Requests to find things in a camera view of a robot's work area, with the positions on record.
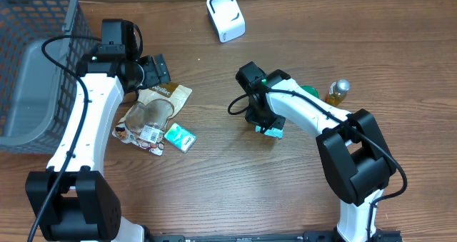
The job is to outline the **teal tissue pack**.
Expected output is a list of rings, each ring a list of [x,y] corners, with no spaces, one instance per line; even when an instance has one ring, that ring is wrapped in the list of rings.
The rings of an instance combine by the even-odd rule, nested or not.
[[[265,136],[270,136],[278,139],[283,138],[283,130],[278,128],[264,129],[260,126],[256,126],[256,133],[262,133]]]

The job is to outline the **brown white snack bag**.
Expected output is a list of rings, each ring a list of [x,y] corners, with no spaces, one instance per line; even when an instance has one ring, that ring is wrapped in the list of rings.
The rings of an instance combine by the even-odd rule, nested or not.
[[[139,98],[120,119],[111,135],[124,144],[161,156],[168,122],[184,107],[192,90],[170,82],[139,92]]]

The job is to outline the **green lid seasoning jar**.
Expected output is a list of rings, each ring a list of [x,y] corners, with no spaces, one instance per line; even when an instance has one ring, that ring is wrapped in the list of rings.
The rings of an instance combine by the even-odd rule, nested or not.
[[[307,93],[309,93],[310,95],[316,97],[316,98],[319,98],[319,94],[318,94],[318,91],[312,87],[312,86],[302,86],[301,87],[304,91],[306,91]]]

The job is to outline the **teal white tissue packet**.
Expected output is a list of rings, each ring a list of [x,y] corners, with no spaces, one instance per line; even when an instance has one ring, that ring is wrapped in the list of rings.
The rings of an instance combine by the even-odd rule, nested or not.
[[[164,138],[184,153],[196,142],[196,136],[177,123],[171,125]]]

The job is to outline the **yellow dish soap bottle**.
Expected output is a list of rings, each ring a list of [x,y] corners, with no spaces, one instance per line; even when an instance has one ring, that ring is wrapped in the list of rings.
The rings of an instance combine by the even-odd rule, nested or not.
[[[338,106],[347,96],[351,86],[348,80],[340,79],[331,84],[324,101],[331,106]]]

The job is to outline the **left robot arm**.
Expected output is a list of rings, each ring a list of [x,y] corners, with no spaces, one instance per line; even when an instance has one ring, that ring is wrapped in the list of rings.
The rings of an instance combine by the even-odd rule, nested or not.
[[[29,173],[25,191],[35,214],[29,231],[47,241],[152,241],[150,230],[122,216],[121,203],[104,178],[111,124],[125,94],[170,81],[161,54],[144,56],[139,27],[104,19],[102,37],[70,70],[76,99],[58,149],[45,171]]]

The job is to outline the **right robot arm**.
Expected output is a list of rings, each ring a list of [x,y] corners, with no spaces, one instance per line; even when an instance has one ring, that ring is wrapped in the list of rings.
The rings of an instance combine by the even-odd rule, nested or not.
[[[266,74],[254,62],[235,76],[248,98],[247,122],[260,133],[281,130],[289,120],[315,138],[324,176],[340,200],[340,217],[331,231],[306,231],[303,241],[401,241],[399,231],[375,226],[384,188],[399,169],[375,118],[352,114],[303,90],[289,74]]]

